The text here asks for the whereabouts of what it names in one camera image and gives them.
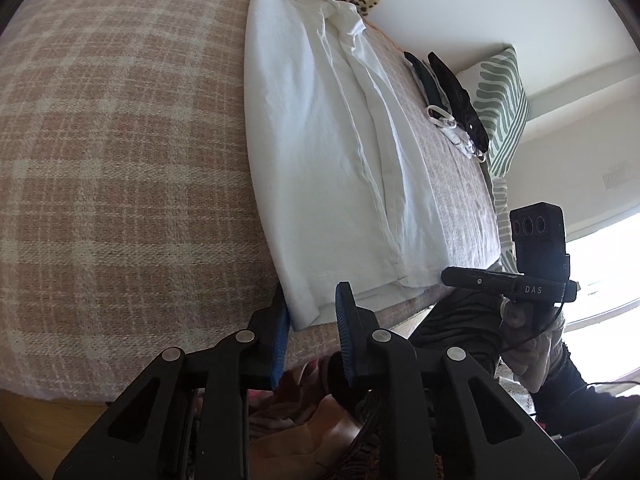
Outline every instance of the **silver screw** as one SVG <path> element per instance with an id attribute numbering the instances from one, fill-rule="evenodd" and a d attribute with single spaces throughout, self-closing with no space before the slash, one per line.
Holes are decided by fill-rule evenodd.
<path id="1" fill-rule="evenodd" d="M 251 330 L 241 330 L 236 334 L 236 341 L 239 343 L 250 343 L 255 338 L 255 334 Z"/>
<path id="2" fill-rule="evenodd" d="M 391 334 L 387 330 L 378 329 L 373 334 L 371 334 L 373 341 L 377 341 L 379 343 L 386 343 L 391 341 Z"/>
<path id="3" fill-rule="evenodd" d="M 452 361 L 463 361 L 466 357 L 466 352 L 462 348 L 452 346 L 447 350 L 447 356 L 449 356 L 449 359 Z"/>
<path id="4" fill-rule="evenodd" d="M 175 361 L 180 357 L 180 349 L 172 346 L 167 348 L 164 352 L 162 352 L 162 359 L 165 361 Z"/>

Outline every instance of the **window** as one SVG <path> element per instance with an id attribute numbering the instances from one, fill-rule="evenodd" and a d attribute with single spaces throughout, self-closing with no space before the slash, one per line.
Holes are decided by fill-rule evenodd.
<path id="1" fill-rule="evenodd" d="M 564 340 L 588 383 L 640 379 L 640 214 L 569 242 L 581 290 L 564 306 Z M 612 393 L 627 386 L 603 388 Z"/>

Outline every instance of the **gloved hand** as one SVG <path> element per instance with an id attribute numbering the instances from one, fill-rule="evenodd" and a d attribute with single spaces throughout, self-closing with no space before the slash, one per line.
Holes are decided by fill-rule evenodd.
<path id="1" fill-rule="evenodd" d="M 500 333 L 505 346 L 513 346 L 534 333 L 530 322 L 527 323 L 532 310 L 533 305 L 530 303 L 515 303 L 505 298 L 500 306 L 502 316 Z M 502 360 L 513 371 L 514 378 L 534 394 L 538 392 L 549 371 L 562 355 L 562 330 L 564 330 L 564 315 L 560 313 L 558 319 L 546 332 L 502 354 Z"/>

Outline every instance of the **green striped pillow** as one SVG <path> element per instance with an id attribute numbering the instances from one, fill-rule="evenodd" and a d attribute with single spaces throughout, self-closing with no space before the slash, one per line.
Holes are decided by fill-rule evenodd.
<path id="1" fill-rule="evenodd" d="M 474 65 L 456 76 L 469 92 L 487 134 L 489 174 L 504 176 L 509 171 L 529 116 L 515 49 L 507 50 Z"/>

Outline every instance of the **person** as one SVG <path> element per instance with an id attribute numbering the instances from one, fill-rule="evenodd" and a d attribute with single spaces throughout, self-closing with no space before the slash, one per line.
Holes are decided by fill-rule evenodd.
<path id="1" fill-rule="evenodd" d="M 459 346 L 492 376 L 501 356 L 529 390 L 536 421 L 572 460 L 581 479 L 631 478 L 628 471 L 638 471 L 638 457 L 628 450 L 640 444 L 640 396 L 613 397 L 587 387 L 562 341 L 561 313 L 544 333 L 517 345 L 530 335 L 527 310 L 529 305 L 498 295 L 456 289 L 433 307 L 410 341 L 418 348 L 443 351 Z M 335 399 L 363 427 L 323 480 L 377 479 L 380 397 L 348 387 L 339 352 L 329 361 L 327 383 Z M 436 469 L 446 480 L 446 466 L 438 455 Z"/>

